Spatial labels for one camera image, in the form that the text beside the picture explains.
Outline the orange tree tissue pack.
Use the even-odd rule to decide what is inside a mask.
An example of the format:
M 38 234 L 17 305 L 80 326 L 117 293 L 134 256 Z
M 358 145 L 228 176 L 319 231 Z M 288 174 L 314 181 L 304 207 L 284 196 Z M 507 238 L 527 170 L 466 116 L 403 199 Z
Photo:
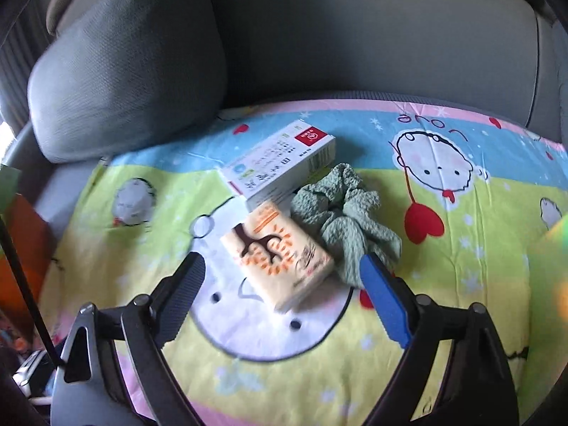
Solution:
M 276 312 L 296 308 L 334 268 L 334 260 L 272 201 L 220 238 L 255 294 Z

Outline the green knitted scrunchie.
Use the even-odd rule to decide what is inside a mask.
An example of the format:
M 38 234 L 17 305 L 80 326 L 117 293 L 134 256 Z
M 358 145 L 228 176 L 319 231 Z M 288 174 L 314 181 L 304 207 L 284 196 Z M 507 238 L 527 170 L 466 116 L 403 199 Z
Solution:
M 389 270 L 397 265 L 403 242 L 378 221 L 379 193 L 366 187 L 349 164 L 337 164 L 319 181 L 301 187 L 291 201 L 291 217 L 330 254 L 339 278 L 363 289 L 359 266 L 376 254 Z

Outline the grey square cushion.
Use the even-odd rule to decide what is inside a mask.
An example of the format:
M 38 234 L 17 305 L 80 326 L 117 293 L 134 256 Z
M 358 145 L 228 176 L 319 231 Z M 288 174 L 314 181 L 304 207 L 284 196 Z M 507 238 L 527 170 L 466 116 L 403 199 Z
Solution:
M 30 118 L 53 163 L 142 149 L 210 121 L 225 94 L 211 0 L 50 0 Z

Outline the white red medicine box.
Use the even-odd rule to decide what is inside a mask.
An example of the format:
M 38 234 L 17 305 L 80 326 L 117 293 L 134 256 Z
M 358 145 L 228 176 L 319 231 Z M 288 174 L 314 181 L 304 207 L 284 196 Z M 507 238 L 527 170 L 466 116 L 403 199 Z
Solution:
M 249 211 L 279 204 L 320 170 L 334 163 L 336 138 L 302 120 L 266 137 L 219 174 Z

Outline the colourful cartoon bed sheet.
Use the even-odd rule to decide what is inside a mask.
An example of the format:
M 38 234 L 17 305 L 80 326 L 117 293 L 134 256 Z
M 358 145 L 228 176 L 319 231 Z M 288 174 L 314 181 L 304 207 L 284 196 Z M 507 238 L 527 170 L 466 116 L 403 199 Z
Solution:
M 367 253 L 435 304 L 487 309 L 522 419 L 567 363 L 567 150 L 500 118 L 288 102 L 104 159 L 47 275 L 49 330 L 150 293 L 191 252 L 205 279 L 164 354 L 211 424 L 366 419 L 403 357 Z

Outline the grey sofa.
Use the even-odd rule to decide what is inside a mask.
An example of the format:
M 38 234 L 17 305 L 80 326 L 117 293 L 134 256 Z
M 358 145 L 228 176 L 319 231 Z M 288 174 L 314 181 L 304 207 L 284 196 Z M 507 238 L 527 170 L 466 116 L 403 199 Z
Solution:
M 30 118 L 32 70 L 53 42 L 50 0 L 1 9 L 5 161 L 36 200 L 56 164 Z M 211 0 L 226 61 L 219 110 L 272 99 L 382 93 L 506 118 L 567 140 L 567 20 L 551 0 Z

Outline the orange green box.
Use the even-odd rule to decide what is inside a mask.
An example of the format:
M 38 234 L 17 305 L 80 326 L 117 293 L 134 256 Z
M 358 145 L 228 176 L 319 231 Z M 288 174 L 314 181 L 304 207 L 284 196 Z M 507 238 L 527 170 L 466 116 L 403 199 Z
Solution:
M 1 218 L 15 246 L 32 296 L 38 301 L 51 262 L 53 235 L 47 222 L 19 193 L 19 178 L 17 169 L 1 164 Z M 1 314 L 23 339 L 32 342 L 34 323 L 4 252 L 1 252 Z

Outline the green white cardboard box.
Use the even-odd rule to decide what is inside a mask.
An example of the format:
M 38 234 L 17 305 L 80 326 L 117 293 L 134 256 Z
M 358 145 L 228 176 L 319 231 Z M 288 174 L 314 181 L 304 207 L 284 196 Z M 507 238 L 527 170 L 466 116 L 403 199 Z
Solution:
M 530 247 L 529 354 L 518 391 L 523 422 L 552 392 L 567 365 L 567 218 Z

